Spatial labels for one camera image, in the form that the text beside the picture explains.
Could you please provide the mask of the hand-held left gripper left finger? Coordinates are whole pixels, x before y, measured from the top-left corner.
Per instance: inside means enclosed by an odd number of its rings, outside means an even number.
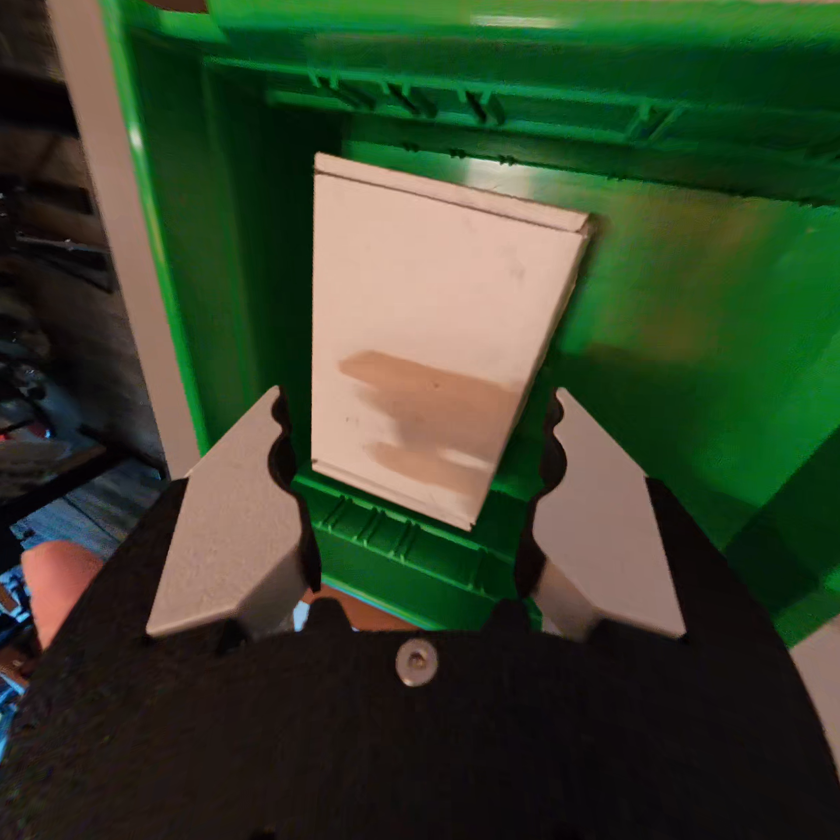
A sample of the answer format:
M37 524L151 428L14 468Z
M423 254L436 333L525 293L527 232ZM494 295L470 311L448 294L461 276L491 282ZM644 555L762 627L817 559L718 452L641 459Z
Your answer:
M274 385L188 472L146 633L163 638L234 622L249 639L293 630L321 558L286 394Z

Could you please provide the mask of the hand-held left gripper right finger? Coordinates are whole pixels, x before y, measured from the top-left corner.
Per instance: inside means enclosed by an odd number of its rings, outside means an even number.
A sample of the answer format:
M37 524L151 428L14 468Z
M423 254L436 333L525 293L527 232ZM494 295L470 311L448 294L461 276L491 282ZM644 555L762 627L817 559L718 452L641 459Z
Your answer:
M648 478L564 388L543 430L541 487L528 503L515 585L544 632L583 642L603 621L678 639L686 625Z

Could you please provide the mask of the white cardboard mailer box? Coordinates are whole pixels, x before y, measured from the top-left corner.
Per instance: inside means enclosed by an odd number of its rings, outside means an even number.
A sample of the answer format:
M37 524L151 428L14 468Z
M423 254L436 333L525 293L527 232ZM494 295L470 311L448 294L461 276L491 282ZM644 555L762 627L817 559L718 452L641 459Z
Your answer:
M591 217L325 153L313 170L311 466L470 531Z

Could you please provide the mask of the person's left hand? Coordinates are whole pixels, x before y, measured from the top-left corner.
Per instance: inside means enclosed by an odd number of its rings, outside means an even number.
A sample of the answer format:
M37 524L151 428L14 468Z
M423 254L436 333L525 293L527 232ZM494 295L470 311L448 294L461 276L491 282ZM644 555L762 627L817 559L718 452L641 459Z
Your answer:
M21 565L39 645L51 645L104 562L70 541L43 542L24 551Z

